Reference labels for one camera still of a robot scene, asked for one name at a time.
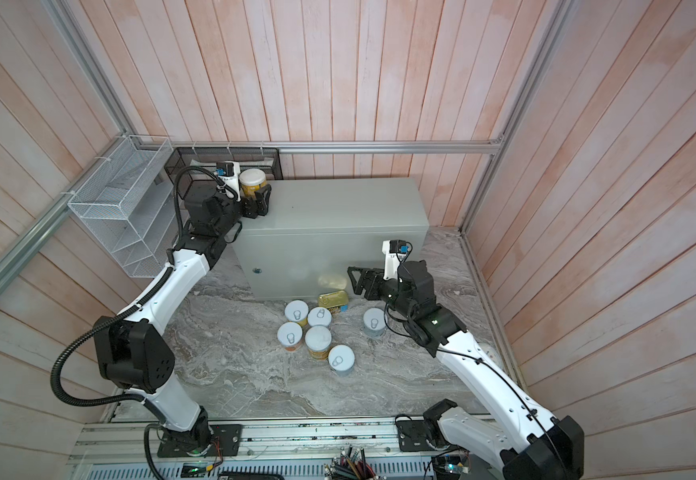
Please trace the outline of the yellow label can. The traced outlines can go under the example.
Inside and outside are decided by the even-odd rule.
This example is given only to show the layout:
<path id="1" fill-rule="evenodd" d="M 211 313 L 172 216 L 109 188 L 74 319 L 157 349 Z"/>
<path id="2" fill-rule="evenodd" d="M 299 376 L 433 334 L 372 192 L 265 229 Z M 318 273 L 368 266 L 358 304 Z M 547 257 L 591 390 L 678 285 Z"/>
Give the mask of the yellow label can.
<path id="1" fill-rule="evenodd" d="M 257 191 L 268 185 L 267 175 L 258 168 L 246 169 L 239 175 L 239 184 L 242 197 L 253 199 Z"/>

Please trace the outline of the orange green label can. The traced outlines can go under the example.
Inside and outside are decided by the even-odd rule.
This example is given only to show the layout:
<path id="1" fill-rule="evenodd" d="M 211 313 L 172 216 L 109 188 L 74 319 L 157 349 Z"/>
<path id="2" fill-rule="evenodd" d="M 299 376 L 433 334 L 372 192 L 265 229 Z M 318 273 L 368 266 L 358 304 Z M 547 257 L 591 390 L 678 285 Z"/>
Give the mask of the orange green label can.
<path id="1" fill-rule="evenodd" d="M 312 358 L 325 360 L 332 345 L 331 331 L 325 326 L 310 327 L 305 335 L 305 344 Z"/>

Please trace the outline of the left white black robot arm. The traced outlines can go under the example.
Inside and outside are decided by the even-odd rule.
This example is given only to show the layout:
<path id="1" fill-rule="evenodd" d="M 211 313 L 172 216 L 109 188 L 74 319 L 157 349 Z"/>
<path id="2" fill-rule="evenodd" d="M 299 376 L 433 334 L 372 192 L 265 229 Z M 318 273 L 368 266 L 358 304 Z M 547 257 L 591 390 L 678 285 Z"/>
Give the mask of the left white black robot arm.
<path id="1" fill-rule="evenodd" d="M 241 221 L 268 213 L 271 193 L 272 187 L 265 185 L 250 197 L 233 198 L 215 184 L 190 186 L 184 197 L 187 213 L 175 213 L 178 236 L 167 249 L 159 277 L 116 318 L 95 323 L 101 376 L 144 404 L 168 430 L 194 430 L 202 408 L 174 374 L 175 355 L 164 331 L 193 286 L 239 237 Z"/>

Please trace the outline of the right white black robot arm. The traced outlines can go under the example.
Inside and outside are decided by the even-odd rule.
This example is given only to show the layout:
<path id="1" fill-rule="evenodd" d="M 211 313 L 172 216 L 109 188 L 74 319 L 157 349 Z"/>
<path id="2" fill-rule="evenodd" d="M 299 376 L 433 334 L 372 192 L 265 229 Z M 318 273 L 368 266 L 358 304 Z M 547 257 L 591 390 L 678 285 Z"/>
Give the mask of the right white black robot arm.
<path id="1" fill-rule="evenodd" d="M 431 444 L 461 447 L 506 479 L 583 476 L 582 427 L 570 416 L 555 416 L 502 372 L 465 323 L 437 301 L 424 261 L 403 262 L 391 275 L 360 267 L 347 273 L 354 293 L 400 314 L 407 336 L 454 372 L 494 420 L 442 400 L 424 414 Z"/>

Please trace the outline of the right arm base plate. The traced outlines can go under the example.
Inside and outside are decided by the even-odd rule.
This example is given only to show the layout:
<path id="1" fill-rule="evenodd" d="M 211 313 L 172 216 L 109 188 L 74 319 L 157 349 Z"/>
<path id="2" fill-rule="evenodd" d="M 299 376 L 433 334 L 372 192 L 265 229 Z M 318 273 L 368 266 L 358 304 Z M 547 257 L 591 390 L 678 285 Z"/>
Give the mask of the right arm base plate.
<path id="1" fill-rule="evenodd" d="M 444 399 L 428 408 L 421 419 L 413 419 L 411 415 L 404 413 L 397 414 L 393 423 L 400 450 L 403 452 L 461 450 L 460 445 L 452 444 L 445 439 L 438 426 L 441 416 L 457 406 L 456 402 Z"/>

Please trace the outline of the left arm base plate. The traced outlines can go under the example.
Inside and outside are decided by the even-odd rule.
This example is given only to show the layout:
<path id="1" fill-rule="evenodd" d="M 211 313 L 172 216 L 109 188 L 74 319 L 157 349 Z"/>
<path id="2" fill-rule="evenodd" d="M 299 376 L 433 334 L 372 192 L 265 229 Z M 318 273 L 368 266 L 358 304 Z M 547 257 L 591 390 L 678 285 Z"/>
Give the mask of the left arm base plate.
<path id="1" fill-rule="evenodd" d="M 242 439 L 241 424 L 202 425 L 186 432 L 167 430 L 160 441 L 159 458 L 233 457 L 238 454 Z"/>

